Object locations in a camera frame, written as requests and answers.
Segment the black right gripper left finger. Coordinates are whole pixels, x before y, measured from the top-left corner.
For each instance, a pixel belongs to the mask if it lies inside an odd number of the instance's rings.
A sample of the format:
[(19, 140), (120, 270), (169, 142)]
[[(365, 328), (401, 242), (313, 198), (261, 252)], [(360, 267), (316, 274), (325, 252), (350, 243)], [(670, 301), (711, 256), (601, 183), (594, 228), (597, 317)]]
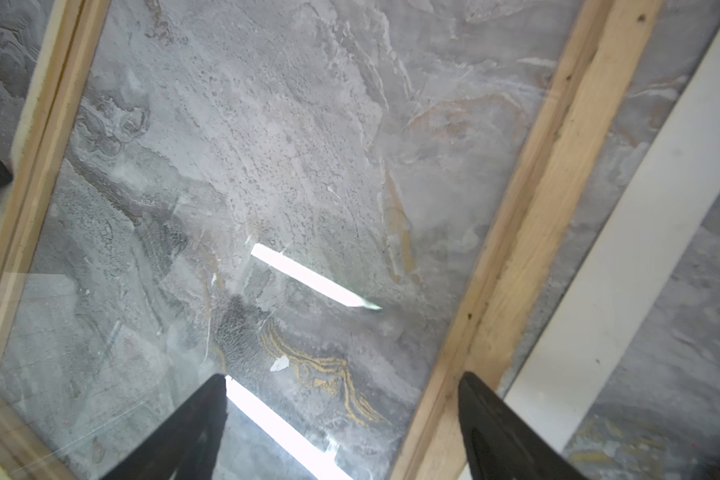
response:
[(210, 479), (227, 420), (226, 377), (212, 375), (107, 479)]

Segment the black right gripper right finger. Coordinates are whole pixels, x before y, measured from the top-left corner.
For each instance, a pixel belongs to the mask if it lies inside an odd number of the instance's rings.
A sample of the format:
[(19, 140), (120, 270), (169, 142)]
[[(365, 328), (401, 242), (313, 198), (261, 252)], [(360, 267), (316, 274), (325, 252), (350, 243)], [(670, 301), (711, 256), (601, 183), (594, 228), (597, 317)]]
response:
[(585, 479), (472, 372), (458, 384), (458, 420), (474, 479)]

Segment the light wooden picture frame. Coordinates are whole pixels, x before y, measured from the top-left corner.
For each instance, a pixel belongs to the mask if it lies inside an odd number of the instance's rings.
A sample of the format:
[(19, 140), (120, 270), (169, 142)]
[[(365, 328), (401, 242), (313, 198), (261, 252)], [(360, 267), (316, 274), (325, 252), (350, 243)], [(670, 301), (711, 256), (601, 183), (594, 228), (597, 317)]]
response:
[[(79, 106), (105, 1), (58, 1), (14, 138), (13, 185), (0, 195), (0, 351), (23, 288)], [(455, 389), (474, 367), (496, 386), (538, 297), (653, 31), (657, 1), (587, 1), (519, 155), (472, 280), (392, 470), (396, 479), (453, 479)]]

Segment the clear glass pane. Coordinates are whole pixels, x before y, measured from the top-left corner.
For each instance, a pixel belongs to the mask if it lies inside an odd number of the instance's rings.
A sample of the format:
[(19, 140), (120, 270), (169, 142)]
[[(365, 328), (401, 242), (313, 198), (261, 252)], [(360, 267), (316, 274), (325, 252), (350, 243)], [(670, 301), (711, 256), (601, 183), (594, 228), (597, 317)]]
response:
[(385, 479), (576, 1), (114, 1), (0, 361), (98, 479), (209, 376)]

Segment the white mat board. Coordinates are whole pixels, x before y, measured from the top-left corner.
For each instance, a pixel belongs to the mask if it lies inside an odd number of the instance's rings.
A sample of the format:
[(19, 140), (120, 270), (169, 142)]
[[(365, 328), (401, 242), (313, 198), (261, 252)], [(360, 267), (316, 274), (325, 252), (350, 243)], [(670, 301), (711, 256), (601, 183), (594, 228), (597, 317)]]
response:
[(720, 478), (720, 27), (505, 397), (592, 479)]

